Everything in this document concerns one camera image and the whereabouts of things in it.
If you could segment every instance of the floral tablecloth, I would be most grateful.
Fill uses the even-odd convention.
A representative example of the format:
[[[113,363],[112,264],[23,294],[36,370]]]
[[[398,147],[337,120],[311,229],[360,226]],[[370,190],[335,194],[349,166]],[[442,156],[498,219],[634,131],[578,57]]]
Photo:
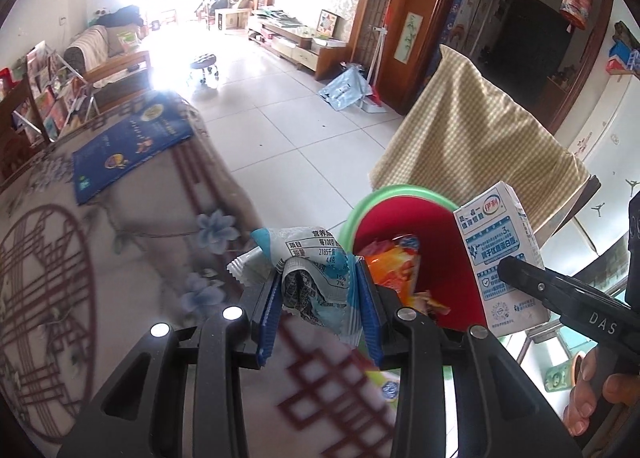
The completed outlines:
[[[150,326],[194,325],[242,293],[226,265],[262,225],[177,94],[194,136],[76,204],[72,153],[156,95],[100,115],[0,187],[0,392],[45,456]],[[242,373],[251,456],[388,456],[394,413],[365,368],[286,316],[267,367]]]

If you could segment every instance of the white carton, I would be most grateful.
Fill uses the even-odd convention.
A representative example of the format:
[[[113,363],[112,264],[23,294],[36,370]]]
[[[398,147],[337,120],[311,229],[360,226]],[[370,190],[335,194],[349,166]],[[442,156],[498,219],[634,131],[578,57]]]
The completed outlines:
[[[508,255],[545,268],[514,190],[499,182],[455,215],[491,332],[501,337],[547,322],[549,311],[540,301],[498,279],[498,263]]]

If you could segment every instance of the tile floor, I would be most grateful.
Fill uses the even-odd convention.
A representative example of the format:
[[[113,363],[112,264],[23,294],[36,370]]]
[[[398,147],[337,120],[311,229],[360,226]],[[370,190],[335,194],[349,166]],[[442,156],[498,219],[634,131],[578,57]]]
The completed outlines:
[[[181,92],[202,113],[213,144],[267,227],[317,225],[339,233],[370,192],[368,173],[402,117],[357,107],[334,111],[310,72],[242,34],[166,27],[149,39],[156,87]],[[220,81],[184,85],[196,54],[218,56]]]

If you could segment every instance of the rolling stool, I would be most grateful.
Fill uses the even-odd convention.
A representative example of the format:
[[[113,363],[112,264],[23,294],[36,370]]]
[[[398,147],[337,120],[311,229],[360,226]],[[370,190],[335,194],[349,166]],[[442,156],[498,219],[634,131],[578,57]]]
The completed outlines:
[[[207,73],[205,70],[209,72],[209,75],[213,73],[213,68],[216,69],[215,78],[216,80],[220,80],[220,74],[218,73],[218,67],[216,66],[216,56],[213,53],[209,53],[206,55],[202,55],[197,57],[191,63],[192,70],[202,70],[202,78],[200,79],[200,83],[203,86],[207,85]]]

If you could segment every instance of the blue gripper pad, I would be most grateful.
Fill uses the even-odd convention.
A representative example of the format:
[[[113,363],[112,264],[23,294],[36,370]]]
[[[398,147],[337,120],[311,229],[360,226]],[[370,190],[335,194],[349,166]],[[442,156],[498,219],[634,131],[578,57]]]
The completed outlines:
[[[260,342],[258,343],[258,364],[260,367],[264,366],[267,359],[271,357],[273,344],[276,340],[280,314],[282,314],[281,284],[282,276],[278,274],[271,285],[267,305],[260,321]]]
[[[371,289],[375,285],[370,281],[369,272],[364,268],[366,264],[364,261],[358,261],[356,265],[356,281],[358,282],[358,294],[360,295],[360,320],[362,321],[362,332],[369,350],[369,357],[371,357],[376,366],[380,367],[383,355],[380,319],[371,297]]]

